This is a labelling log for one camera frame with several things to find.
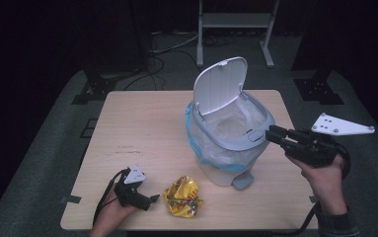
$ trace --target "person's right hand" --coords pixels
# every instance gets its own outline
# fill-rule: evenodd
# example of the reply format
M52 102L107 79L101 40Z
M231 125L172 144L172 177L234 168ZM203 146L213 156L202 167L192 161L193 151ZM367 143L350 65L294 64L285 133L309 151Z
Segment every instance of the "person's right hand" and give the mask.
M293 164L302 169L302 176L311 185L314 195L320 200L325 214L340 215L347 213L342 195L343 159L340 155L328 167L315 168L299 160L287 157Z

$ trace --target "white mounting plate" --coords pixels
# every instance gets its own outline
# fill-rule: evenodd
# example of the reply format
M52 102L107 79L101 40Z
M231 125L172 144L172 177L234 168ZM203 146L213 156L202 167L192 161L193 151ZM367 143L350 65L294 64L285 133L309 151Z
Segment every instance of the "white mounting plate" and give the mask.
M312 131L340 136L373 133L375 129L373 126L361 125L322 113L312 126Z
M126 179L124 180L125 184L133 184L136 182L141 182L145 180L145 176L140 171L139 167L135 165L133 169L129 172Z

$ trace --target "table top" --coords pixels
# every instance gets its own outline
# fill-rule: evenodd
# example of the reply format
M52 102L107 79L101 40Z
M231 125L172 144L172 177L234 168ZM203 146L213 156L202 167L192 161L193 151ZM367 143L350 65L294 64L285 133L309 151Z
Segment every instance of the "table top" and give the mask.
M280 94L248 91L272 113L277 125L293 128ZM61 226L91 229L96 206L109 180L137 164L146 180L138 192L161 195L181 176L198 184L204 200L197 216L171 215L162 197L147 210L129 216L123 230L269 230L297 229L312 208L312 190L300 169L271 143L251 170L255 181L245 190L214 185L201 171L189 146L185 109L192 91L111 92L103 106ZM317 228L315 218L308 228Z

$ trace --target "open lid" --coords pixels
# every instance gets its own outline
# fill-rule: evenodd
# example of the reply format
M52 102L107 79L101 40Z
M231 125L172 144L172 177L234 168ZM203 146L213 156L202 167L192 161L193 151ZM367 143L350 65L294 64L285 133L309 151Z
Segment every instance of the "open lid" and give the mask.
M194 82L194 104L201 115L215 112L241 94L247 75L247 60L233 57L203 70Z

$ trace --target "crumpled wrapper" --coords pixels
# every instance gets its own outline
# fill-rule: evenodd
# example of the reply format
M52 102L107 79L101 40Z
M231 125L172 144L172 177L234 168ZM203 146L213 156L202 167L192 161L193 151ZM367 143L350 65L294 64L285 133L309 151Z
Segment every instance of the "crumpled wrapper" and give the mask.
M198 198L198 185L193 178L180 177L163 192L163 199L168 211L177 217L191 218L197 215L197 209L203 204Z

